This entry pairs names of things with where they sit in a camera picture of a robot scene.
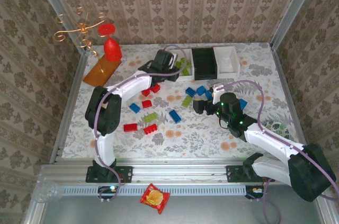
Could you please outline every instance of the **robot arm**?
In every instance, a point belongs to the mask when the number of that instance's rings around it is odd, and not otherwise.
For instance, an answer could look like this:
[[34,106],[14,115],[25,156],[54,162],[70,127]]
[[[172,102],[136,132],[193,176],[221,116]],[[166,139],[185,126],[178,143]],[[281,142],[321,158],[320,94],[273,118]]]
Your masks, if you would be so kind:
[[[98,86],[94,89],[92,97],[88,104],[85,118],[88,121],[88,125],[93,129],[94,120],[98,105],[103,96],[116,88],[104,101],[100,109],[100,114],[97,122],[97,130],[100,133],[97,139],[97,147],[102,161],[107,165],[111,166],[115,161],[115,155],[113,151],[114,144],[114,130],[120,122],[121,103],[127,101],[137,93],[148,89],[157,83],[163,82],[164,80],[176,81],[179,74],[174,76],[142,76],[144,73],[173,73],[179,69],[173,68],[177,59],[177,54],[167,52],[165,50],[159,50],[154,60],[151,60],[141,66],[131,77],[125,80],[125,84],[121,88],[117,88],[120,84],[109,86],[104,88]],[[96,163],[102,166],[102,163],[98,161],[97,156],[94,158]]]
[[243,113],[240,108],[240,101],[234,93],[226,93],[222,85],[215,86],[210,91],[213,92],[213,101],[193,101],[193,108],[196,113],[202,114],[206,111],[207,115],[216,114],[220,126],[221,121],[225,122],[227,129],[233,136],[263,148],[278,159],[267,158],[259,153],[250,156],[244,161],[243,166],[243,174],[247,176],[249,182],[254,176],[269,177],[291,186],[301,198],[309,202],[322,194],[331,183],[313,164],[291,146],[306,153],[334,181],[336,180],[319,145],[309,144],[305,146],[279,135],[274,135],[287,143],[283,144],[264,133],[258,126],[256,119]]

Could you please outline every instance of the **red lego brick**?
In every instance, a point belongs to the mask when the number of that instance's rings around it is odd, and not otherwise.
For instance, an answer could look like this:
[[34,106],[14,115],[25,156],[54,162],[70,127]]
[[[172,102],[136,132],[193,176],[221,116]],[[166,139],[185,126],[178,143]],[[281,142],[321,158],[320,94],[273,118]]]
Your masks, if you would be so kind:
[[141,94],[145,97],[147,97],[149,95],[149,93],[150,93],[150,89],[146,89],[146,90],[141,91]]
[[160,90],[160,85],[156,84],[155,86],[149,88],[152,92],[157,93]]
[[147,101],[143,101],[142,102],[142,107],[145,109],[145,108],[148,108],[148,107],[151,107],[152,106],[152,102],[150,100],[147,100]]
[[136,123],[125,124],[123,126],[123,130],[124,130],[124,132],[137,131],[138,130],[138,125]]
[[157,127],[157,125],[155,123],[152,124],[151,126],[148,126],[148,127],[144,128],[144,132],[145,132],[146,135],[150,134],[151,132],[154,132],[156,130],[158,130],[158,127]]

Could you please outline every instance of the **gray floor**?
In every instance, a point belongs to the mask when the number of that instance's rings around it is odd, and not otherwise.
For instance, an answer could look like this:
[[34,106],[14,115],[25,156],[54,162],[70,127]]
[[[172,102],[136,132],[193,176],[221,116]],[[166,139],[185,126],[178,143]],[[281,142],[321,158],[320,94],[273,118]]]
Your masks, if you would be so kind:
[[[316,202],[300,199],[289,187],[270,187],[268,198],[280,207],[282,223],[323,223]],[[172,196],[161,215],[139,200],[140,197],[121,196],[113,202],[101,203],[96,197],[64,197],[47,206],[42,223],[265,223],[261,203],[242,196]],[[277,212],[270,205],[268,210],[271,223],[277,223]]]

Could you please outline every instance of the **white box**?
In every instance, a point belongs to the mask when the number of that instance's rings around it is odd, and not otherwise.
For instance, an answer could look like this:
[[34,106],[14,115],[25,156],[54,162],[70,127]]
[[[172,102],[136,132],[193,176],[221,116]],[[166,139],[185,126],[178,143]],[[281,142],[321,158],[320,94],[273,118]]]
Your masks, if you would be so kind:
[[[216,62],[217,62],[217,78],[236,78],[240,75],[240,62],[234,46],[229,47],[213,47]],[[181,50],[169,50],[171,53],[178,55],[177,61],[184,57]],[[193,80],[194,79],[194,64],[192,57],[192,49],[184,49],[188,56],[188,62],[191,67],[188,68],[189,76],[182,76],[180,74],[177,81]]]

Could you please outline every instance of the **gold candelabra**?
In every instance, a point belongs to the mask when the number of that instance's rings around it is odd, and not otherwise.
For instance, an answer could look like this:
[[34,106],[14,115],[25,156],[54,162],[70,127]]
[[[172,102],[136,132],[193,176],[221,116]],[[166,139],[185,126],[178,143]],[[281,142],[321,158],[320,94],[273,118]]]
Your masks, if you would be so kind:
[[[78,7],[77,9],[75,9],[74,11],[77,15],[81,16],[84,12],[84,9],[82,7]],[[71,33],[71,32],[78,32],[79,35],[78,37],[74,40],[74,45],[76,47],[80,47],[80,48],[88,48],[94,55],[94,57],[96,57],[99,62],[99,66],[100,66],[100,70],[102,73],[104,73],[104,70],[102,69],[101,65],[100,65],[100,56],[99,54],[93,49],[92,47],[92,42],[87,38],[88,35],[93,35],[96,37],[105,37],[102,35],[98,35],[98,34],[94,34],[91,30],[91,28],[94,28],[100,24],[102,24],[103,22],[105,22],[107,20],[106,17],[106,13],[104,12],[100,12],[98,15],[98,18],[101,20],[99,23],[96,23],[94,25],[89,25],[89,22],[87,21],[88,19],[88,11],[86,12],[86,19],[85,22],[83,23],[78,23],[71,15],[69,14],[59,14],[56,16],[56,21],[60,24],[62,24],[64,22],[64,17],[68,17],[75,25],[76,25],[76,29],[74,30],[65,30],[65,31],[57,31],[53,38],[58,41],[58,42],[62,42],[65,40],[66,38],[66,33]]]

